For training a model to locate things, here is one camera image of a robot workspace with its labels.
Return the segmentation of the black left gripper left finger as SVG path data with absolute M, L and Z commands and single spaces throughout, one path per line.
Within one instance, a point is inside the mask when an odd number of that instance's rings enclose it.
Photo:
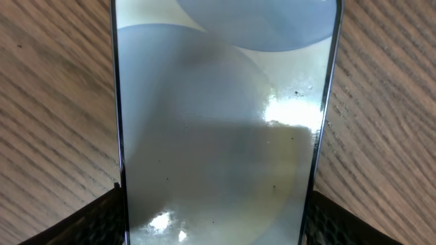
M 122 245 L 125 243 L 123 194 L 114 188 L 20 245 Z

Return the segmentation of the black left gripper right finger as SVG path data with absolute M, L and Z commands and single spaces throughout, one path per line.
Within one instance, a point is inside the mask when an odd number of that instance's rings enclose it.
M 401 245 L 318 191 L 310 194 L 306 245 Z

